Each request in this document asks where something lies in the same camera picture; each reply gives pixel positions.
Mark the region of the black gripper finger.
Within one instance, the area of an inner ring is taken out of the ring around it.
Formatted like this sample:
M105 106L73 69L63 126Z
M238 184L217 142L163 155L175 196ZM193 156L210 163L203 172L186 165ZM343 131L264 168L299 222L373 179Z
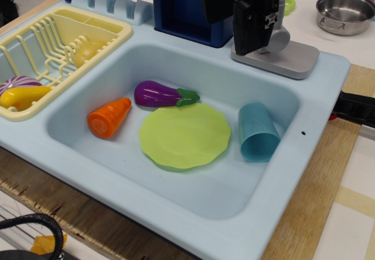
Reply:
M278 21L279 0L239 0L234 4L234 45L245 56L269 44Z

